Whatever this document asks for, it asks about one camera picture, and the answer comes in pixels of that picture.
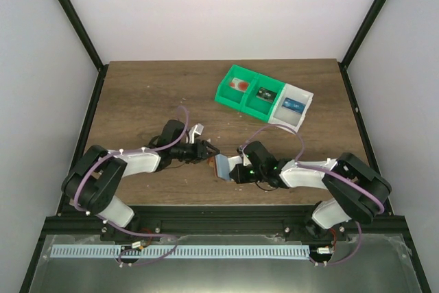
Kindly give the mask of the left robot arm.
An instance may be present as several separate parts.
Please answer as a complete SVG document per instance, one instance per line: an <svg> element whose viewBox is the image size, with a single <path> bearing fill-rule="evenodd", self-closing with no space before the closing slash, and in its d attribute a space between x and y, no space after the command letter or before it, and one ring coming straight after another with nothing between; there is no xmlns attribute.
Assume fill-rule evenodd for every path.
<svg viewBox="0 0 439 293"><path fill-rule="evenodd" d="M173 161L197 164L217 156L220 150L199 138L203 129L202 124L188 129L170 119L159 135L137 150L92 145L64 179L62 192L77 210L116 225L122 239L134 240L140 233L140 219L115 195L121 179L163 171Z"/></svg>

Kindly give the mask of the brown leather card holder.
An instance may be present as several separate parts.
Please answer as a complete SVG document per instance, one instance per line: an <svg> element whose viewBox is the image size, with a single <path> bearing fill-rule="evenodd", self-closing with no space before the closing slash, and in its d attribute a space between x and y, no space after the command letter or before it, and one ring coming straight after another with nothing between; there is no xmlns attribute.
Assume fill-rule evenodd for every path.
<svg viewBox="0 0 439 293"><path fill-rule="evenodd" d="M216 177L225 181L233 181L230 177L230 173L236 165L243 163L243 159L240 155L228 157L223 154L217 154L209 158L207 163L214 169Z"/></svg>

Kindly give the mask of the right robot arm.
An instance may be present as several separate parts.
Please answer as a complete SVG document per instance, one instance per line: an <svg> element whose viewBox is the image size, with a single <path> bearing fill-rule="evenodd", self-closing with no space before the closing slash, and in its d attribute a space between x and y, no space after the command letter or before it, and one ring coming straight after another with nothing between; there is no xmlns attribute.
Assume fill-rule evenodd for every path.
<svg viewBox="0 0 439 293"><path fill-rule="evenodd" d="M336 159L301 162L298 158L277 159L259 141L227 157L217 173L237 184L266 183L273 189L299 187L326 190L331 199L320 201L305 220L305 232L322 239L334 226L351 220L371 224L384 213L392 188L390 183L354 154Z"/></svg>

